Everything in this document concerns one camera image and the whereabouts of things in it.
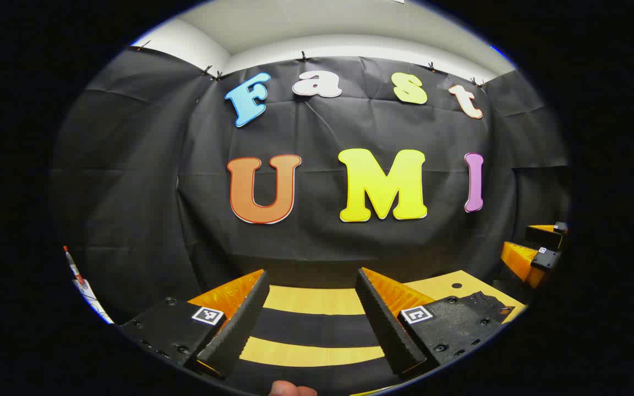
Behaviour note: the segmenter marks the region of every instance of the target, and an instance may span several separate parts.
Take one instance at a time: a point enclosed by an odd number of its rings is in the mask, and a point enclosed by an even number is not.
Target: pink letter i
[[[480,211],[483,208],[483,199],[481,198],[483,156],[479,153],[468,153],[463,156],[463,160],[468,163],[468,201],[463,206],[463,210],[466,213]]]

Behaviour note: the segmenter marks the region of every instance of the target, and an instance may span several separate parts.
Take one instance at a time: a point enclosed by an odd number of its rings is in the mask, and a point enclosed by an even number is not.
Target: white ceiling
[[[413,0],[213,0],[179,15],[236,54],[298,37],[394,37],[455,53],[498,75],[515,67],[481,38]]]

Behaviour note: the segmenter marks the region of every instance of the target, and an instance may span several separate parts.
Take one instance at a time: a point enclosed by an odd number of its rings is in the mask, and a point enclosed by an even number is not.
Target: finger
[[[294,385],[287,381],[275,381],[269,396],[302,396]]]
[[[317,396],[317,391],[312,388],[307,388],[307,386],[298,386],[297,394],[298,396]]]

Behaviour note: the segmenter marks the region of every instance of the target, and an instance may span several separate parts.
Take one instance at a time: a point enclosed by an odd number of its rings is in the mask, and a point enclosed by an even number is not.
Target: letter f
[[[267,73],[259,73],[247,82],[229,91],[226,97],[224,97],[224,100],[231,100],[234,104],[234,109],[236,109],[236,114],[238,115],[236,128],[241,128],[249,123],[250,120],[253,120],[266,111],[266,105],[256,104],[254,99],[264,100],[267,98],[269,92],[266,90],[266,87],[260,83],[265,83],[268,80],[271,80],[271,76]]]

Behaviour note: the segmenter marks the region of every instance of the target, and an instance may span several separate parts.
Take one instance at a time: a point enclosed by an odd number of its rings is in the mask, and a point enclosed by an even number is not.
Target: yellow letter m
[[[347,208],[339,215],[342,221],[351,223],[370,219],[370,210],[365,208],[366,194],[381,220],[388,216],[398,194],[398,206],[393,210],[395,218],[406,220],[427,216],[427,208],[422,203],[425,155],[420,151],[400,151],[388,175],[373,154],[364,148],[340,152],[339,161],[347,166]]]

